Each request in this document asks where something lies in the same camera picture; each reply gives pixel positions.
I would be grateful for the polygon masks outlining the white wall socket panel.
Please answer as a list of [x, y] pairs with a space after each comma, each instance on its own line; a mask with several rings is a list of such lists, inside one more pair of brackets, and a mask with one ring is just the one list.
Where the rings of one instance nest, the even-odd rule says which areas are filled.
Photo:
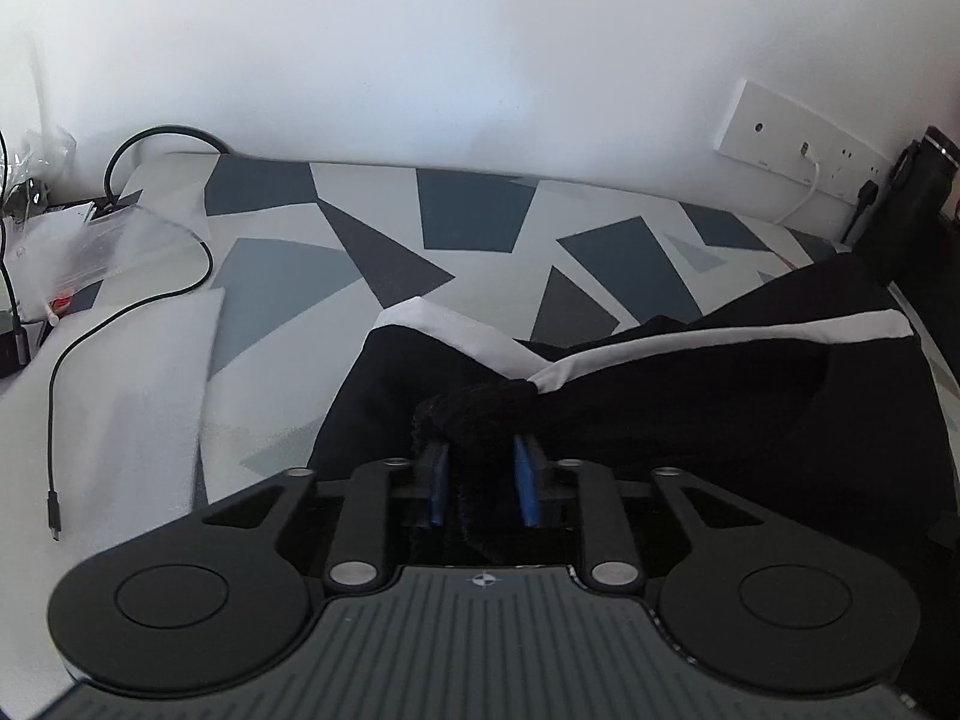
[[812, 109], [743, 80], [716, 140], [716, 153], [854, 205], [867, 182], [880, 185], [892, 160]]

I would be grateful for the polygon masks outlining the clear plastic bag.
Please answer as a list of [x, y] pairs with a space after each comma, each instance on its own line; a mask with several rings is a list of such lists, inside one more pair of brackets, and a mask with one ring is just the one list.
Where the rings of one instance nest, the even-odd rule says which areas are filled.
[[8, 265], [18, 291], [52, 302], [201, 242], [194, 229], [138, 203], [97, 220], [55, 211], [26, 223]]

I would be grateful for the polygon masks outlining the black shorts white stripe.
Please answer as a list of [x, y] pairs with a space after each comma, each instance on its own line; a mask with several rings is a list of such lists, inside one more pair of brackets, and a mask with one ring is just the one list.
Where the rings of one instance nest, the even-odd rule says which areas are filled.
[[854, 255], [708, 316], [659, 317], [571, 348], [523, 343], [424, 299], [386, 310], [322, 423], [325, 479], [466, 450], [480, 494], [511, 494], [512, 443], [638, 479], [675, 465], [887, 561], [921, 608], [901, 681], [958, 706], [958, 476], [907, 317]]

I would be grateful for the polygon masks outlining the geometric patterned bed sheet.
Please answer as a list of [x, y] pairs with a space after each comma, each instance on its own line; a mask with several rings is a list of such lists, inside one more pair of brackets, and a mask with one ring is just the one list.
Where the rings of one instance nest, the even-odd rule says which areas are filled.
[[308, 460], [366, 333], [407, 299], [568, 346], [690, 322], [838, 255], [706, 206], [413, 167], [174, 153], [137, 167], [122, 199], [202, 242], [83, 289], [75, 316], [105, 307], [104, 330], [163, 299], [224, 293], [190, 505]]

